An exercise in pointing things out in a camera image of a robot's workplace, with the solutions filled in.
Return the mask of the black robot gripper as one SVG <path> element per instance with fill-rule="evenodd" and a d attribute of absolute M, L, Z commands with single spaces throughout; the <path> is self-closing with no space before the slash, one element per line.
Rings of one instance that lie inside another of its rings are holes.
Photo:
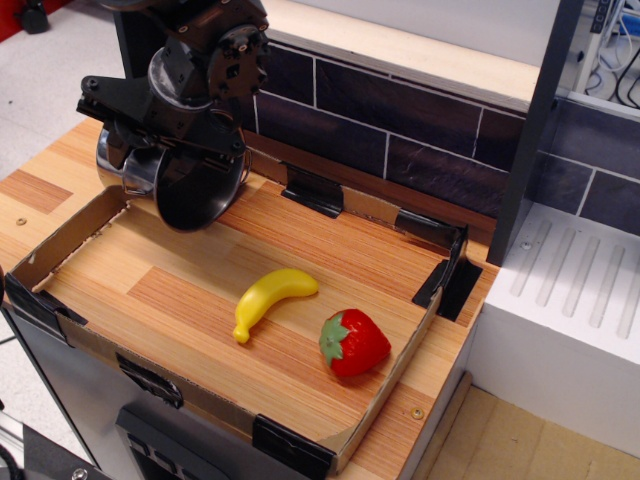
<path fill-rule="evenodd" d="M 244 154 L 239 127 L 209 117 L 213 101 L 189 54 L 185 47 L 158 50 L 143 78 L 83 78 L 77 110 L 103 123 L 111 167 L 122 169 L 134 148 L 178 149 L 172 184 L 205 189 L 225 173 L 225 156 Z"/>

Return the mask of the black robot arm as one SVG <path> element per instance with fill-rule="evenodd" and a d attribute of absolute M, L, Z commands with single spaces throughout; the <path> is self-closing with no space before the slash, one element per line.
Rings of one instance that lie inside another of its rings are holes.
<path fill-rule="evenodd" d="M 259 1 L 106 1 L 126 74 L 87 76 L 77 109 L 100 121 L 96 163 L 133 195 L 236 190 L 241 102 L 267 78 Z"/>

